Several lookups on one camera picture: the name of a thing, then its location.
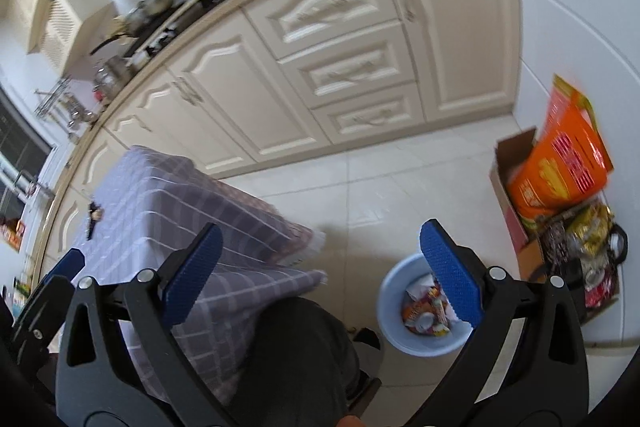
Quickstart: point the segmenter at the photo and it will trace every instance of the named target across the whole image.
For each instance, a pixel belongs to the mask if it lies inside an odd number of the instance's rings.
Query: cardboard box
[[[511,236],[513,250],[518,260],[520,279],[529,282],[543,282],[546,280],[546,263],[542,253],[542,246],[537,237],[530,237],[527,234],[505,188],[508,176],[513,169],[529,157],[536,143],[535,137],[536,128],[532,127],[519,134],[500,140],[495,146],[495,159],[489,172],[489,179],[494,187],[495,196],[504,216],[504,222]],[[582,324],[601,314],[618,300],[617,295],[620,293],[618,278],[615,280],[615,285],[612,298],[596,310],[590,311],[587,311],[584,307],[584,289],[580,287],[575,291],[572,290],[578,316]]]

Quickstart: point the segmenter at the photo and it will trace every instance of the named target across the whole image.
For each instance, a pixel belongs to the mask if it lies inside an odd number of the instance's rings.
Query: window
[[[40,174],[50,152],[49,144],[0,89],[0,214],[8,219],[22,215],[27,201],[26,186]]]

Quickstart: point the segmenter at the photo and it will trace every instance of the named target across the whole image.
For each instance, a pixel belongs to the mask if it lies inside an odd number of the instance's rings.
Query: blue gripper pad
[[[420,250],[442,285],[458,318],[474,328],[482,321],[481,291],[456,255],[457,245],[436,219],[420,230]]]
[[[42,283],[46,283],[54,275],[62,275],[71,280],[80,273],[80,270],[84,268],[84,254],[78,248],[71,248],[65,253],[64,257],[60,259],[53,267],[53,269],[47,273]]]
[[[222,232],[219,227],[210,227],[164,288],[162,323],[165,327],[171,328],[186,320],[221,254]]]

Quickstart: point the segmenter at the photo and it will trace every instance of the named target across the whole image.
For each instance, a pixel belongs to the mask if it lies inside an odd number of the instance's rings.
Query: metal screw
[[[78,287],[81,290],[86,290],[87,288],[89,288],[89,286],[91,286],[94,283],[94,278],[93,277],[82,277],[82,279],[80,280],[80,282],[78,283]]]
[[[549,282],[556,288],[561,288],[562,286],[564,286],[564,280],[559,275],[552,275],[551,279],[549,279]]]
[[[497,281],[501,281],[501,280],[505,279],[505,277],[507,277],[507,272],[505,272],[499,266],[494,266],[494,267],[492,267],[491,270],[489,270],[489,275],[491,276],[491,279],[495,279]]]
[[[136,279],[138,280],[138,282],[149,282],[155,277],[155,275],[156,272],[154,272],[150,268],[145,268],[138,272],[138,275],[136,275]]]

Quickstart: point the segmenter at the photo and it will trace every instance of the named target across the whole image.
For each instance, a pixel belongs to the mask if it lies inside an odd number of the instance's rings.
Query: orange plastic package
[[[507,183],[524,227],[535,232],[549,217],[590,198],[612,170],[591,104],[556,75],[542,138]]]

